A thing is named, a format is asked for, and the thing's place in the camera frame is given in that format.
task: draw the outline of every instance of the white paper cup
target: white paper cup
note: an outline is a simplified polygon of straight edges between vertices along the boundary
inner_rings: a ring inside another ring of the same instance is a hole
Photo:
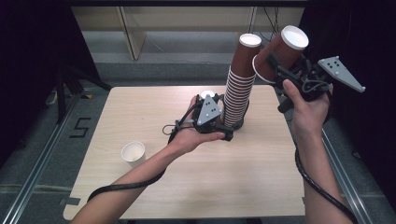
[[[135,168],[146,160],[145,145],[141,142],[128,143],[122,149],[121,157],[128,162],[132,168]]]

